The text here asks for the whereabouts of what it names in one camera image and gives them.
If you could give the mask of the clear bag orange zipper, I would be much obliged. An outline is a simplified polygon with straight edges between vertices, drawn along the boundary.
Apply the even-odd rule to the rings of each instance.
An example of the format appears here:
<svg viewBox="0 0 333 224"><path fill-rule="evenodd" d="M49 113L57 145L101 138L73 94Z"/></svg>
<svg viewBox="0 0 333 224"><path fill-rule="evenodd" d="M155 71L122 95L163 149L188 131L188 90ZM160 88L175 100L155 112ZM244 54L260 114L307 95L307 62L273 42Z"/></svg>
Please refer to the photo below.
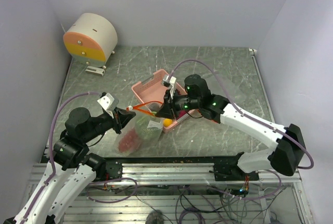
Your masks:
<svg viewBox="0 0 333 224"><path fill-rule="evenodd" d="M160 101L148 101L126 108L129 113L135 113L135 117L121 130L114 142L117 154L128 156L139 150L142 144L159 139L163 130L163 119L156 117L156 113L161 106Z"/></svg>

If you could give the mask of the red grape bunch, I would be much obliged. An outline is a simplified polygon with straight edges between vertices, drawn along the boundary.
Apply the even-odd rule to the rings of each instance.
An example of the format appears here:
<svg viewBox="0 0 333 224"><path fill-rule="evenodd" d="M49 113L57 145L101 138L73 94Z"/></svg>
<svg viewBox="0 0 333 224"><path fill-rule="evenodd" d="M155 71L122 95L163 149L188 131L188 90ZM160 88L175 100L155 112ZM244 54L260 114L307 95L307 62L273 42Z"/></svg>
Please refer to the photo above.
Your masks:
<svg viewBox="0 0 333 224"><path fill-rule="evenodd" d="M141 145L141 139L134 129L125 134L121 138L118 145L118 150L120 153L133 153Z"/></svg>

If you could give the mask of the pink plastic basket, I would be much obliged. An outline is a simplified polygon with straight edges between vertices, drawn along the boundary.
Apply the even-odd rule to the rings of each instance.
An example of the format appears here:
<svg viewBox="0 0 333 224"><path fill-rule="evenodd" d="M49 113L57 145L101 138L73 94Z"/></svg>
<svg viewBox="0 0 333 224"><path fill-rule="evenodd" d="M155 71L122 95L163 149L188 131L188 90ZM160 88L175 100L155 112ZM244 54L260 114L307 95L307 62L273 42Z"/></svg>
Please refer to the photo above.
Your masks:
<svg viewBox="0 0 333 224"><path fill-rule="evenodd" d="M138 81L132 86L132 91L139 102L147 103L150 101L160 101L163 102L163 96L167 90L166 87L162 85L162 78L168 74L164 69L159 69L149 76L144 81ZM186 94L185 89L176 82L176 90L179 91L180 95ZM169 127L163 127L163 132L168 133L173 130L182 121L187 119L189 114L183 117L173 120L173 123Z"/></svg>

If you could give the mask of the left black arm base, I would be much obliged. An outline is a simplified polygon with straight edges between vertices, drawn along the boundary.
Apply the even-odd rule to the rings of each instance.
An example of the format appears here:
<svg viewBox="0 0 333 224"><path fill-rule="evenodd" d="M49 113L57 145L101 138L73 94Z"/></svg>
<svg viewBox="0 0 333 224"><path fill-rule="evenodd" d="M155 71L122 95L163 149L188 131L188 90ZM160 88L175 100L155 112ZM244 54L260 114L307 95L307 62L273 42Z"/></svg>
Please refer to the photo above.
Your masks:
<svg viewBox="0 0 333 224"><path fill-rule="evenodd" d="M122 176L122 166L116 160L105 159L97 154L90 153L82 161L95 172L95 181L117 179Z"/></svg>

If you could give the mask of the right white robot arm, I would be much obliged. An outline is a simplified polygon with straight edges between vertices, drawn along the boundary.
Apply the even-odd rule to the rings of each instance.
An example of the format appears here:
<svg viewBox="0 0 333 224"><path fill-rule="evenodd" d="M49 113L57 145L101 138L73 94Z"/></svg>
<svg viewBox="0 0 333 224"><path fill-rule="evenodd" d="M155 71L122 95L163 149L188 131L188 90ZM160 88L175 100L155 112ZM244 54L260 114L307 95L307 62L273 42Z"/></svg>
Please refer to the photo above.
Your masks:
<svg viewBox="0 0 333 224"><path fill-rule="evenodd" d="M290 124L285 127L239 108L224 96L211 93L207 82L193 74L185 79L185 94L176 92L176 78L166 75L162 84L167 88L156 117L176 119L180 112L197 110L207 120L236 128L263 143L267 148L243 153L230 166L229 174L241 180L247 173L274 169L284 176L292 176L305 154L301 129Z"/></svg>

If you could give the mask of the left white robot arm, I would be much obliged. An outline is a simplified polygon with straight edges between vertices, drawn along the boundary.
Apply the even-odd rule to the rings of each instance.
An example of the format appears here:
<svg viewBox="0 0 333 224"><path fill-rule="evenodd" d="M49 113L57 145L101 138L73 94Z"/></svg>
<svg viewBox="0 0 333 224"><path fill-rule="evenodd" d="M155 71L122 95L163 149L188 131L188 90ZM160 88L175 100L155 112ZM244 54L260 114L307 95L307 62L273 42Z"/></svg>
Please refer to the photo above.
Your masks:
<svg viewBox="0 0 333 224"><path fill-rule="evenodd" d="M82 190L106 175L106 160L90 153L87 143L108 130L120 134L135 116L120 108L112 116L105 111L97 117L84 107L72 110L35 191L23 209L4 222L59 223Z"/></svg>

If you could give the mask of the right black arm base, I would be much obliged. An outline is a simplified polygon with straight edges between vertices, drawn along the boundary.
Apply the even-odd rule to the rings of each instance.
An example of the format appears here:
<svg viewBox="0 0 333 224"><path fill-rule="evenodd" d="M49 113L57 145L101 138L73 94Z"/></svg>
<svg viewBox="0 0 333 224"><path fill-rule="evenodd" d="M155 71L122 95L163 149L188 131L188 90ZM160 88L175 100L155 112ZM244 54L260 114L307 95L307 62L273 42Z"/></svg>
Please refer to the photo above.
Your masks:
<svg viewBox="0 0 333 224"><path fill-rule="evenodd" d="M209 171L214 175L215 181L258 181L257 172L244 172L238 167L238 160L244 154L240 152L235 156L213 156L213 169Z"/></svg>

